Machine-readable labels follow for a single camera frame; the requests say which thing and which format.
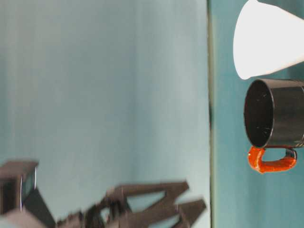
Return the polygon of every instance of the white cone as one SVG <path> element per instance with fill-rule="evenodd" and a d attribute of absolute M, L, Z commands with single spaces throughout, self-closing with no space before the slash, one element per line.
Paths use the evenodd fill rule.
<path fill-rule="evenodd" d="M 237 20 L 233 57 L 242 79 L 304 61 L 304 20 L 279 7 L 249 0 Z"/>

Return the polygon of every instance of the mug handle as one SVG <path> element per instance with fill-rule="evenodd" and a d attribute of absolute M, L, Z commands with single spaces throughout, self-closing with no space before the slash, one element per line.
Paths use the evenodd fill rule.
<path fill-rule="evenodd" d="M 297 153 L 293 149 L 286 148 L 284 158 L 277 161 L 262 161 L 265 148 L 259 149 L 254 146 L 248 153 L 248 162 L 252 169 L 263 174 L 265 172 L 281 172 L 292 169 L 296 165 Z"/>

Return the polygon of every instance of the teal table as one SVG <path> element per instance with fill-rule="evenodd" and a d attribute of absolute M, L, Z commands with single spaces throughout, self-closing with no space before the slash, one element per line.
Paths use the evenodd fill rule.
<path fill-rule="evenodd" d="M 298 150 L 297 166 L 284 173 L 260 175 L 247 162 L 250 144 L 243 125 L 243 103 L 253 80 L 237 76 L 232 53 L 235 24 L 245 2 L 209 1 L 213 227 L 299 228 L 304 220 L 304 150 Z M 304 17 L 303 1 L 267 2 Z M 304 64 L 267 78 L 304 80 Z M 284 150 L 266 153 L 265 160 L 277 160 Z"/>

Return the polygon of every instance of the black mug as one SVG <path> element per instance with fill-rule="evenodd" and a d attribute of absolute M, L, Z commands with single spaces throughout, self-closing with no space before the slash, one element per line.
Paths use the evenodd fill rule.
<path fill-rule="evenodd" d="M 249 164 L 261 173 L 286 171 L 296 165 L 293 148 L 304 146 L 304 82 L 258 79 L 249 87 L 244 122 L 253 147 Z M 262 161 L 265 148 L 286 148 L 278 161 Z"/>

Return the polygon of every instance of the mug rim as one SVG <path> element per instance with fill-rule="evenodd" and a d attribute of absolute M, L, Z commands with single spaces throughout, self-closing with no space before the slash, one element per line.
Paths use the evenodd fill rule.
<path fill-rule="evenodd" d="M 273 111 L 271 132 L 270 132 L 270 134 L 269 134 L 269 136 L 268 136 L 266 142 L 265 142 L 262 146 L 257 146 L 257 145 L 255 145 L 255 144 L 252 142 L 252 140 L 251 140 L 250 137 L 249 137 L 249 134 L 248 134 L 248 131 L 247 131 L 247 125 L 246 125 L 246 121 L 245 121 L 245 108 L 246 108 L 246 101 L 247 101 L 247 97 L 248 97 L 248 92 L 249 92 L 250 88 L 251 88 L 255 83 L 257 83 L 257 82 L 262 82 L 262 83 L 267 87 L 267 90 L 268 90 L 269 93 L 270 93 L 271 104 L 272 104 L 272 111 Z M 243 118 L 243 121 L 244 121 L 244 127 L 245 127 L 246 136 L 247 136 L 248 140 L 250 141 L 251 145 L 253 145 L 254 147 L 256 147 L 256 148 L 266 148 L 266 147 L 268 147 L 267 145 L 268 145 L 268 143 L 269 143 L 269 141 L 270 141 L 270 139 L 271 139 L 271 136 L 272 136 L 273 130 L 274 130 L 274 125 L 275 125 L 275 115 L 274 115 L 274 111 L 275 111 L 275 102 L 274 102 L 274 97 L 273 97 L 273 94 L 272 94 L 272 92 L 271 92 L 270 87 L 268 86 L 268 84 L 267 84 L 263 79 L 256 79 L 256 80 L 254 80 L 254 81 L 249 85 L 249 88 L 248 88 L 248 90 L 247 90 L 247 92 L 246 92 L 245 102 L 244 102 L 244 108 L 243 108 L 243 117 L 244 117 L 244 118 Z"/>

